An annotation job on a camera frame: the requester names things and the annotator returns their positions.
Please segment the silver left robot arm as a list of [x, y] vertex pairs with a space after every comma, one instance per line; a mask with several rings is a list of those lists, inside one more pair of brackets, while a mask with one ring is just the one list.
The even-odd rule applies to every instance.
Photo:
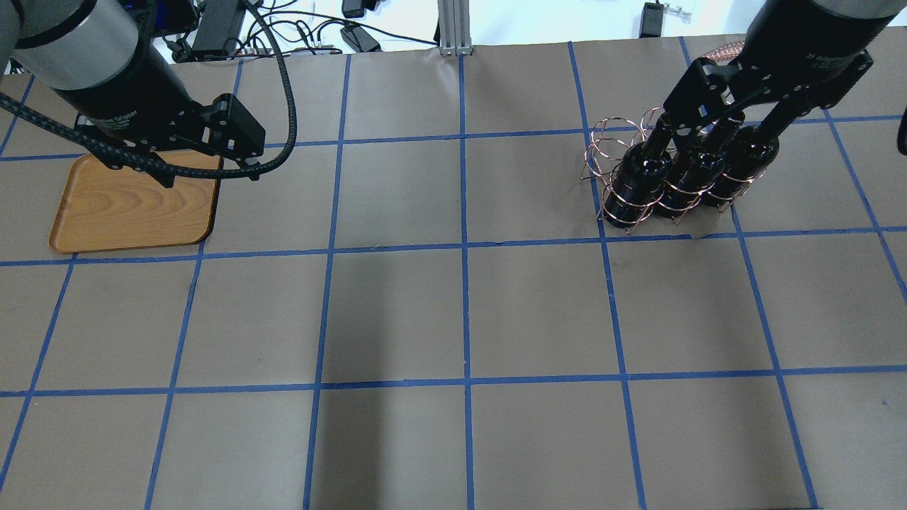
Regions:
[[2, 55], [22, 64], [78, 113], [62, 125], [22, 101], [2, 107], [88, 149], [111, 170], [256, 181], [265, 130], [233, 94], [193, 100], [171, 65], [117, 1], [4, 1]]

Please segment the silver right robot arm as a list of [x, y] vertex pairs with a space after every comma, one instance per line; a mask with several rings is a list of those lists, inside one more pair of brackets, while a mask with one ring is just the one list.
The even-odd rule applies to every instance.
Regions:
[[872, 66], [868, 45], [903, 1], [767, 1], [733, 57], [694, 59], [664, 101], [677, 147], [717, 120], [771, 103], [762, 136], [777, 138], [813, 108], [836, 106]]

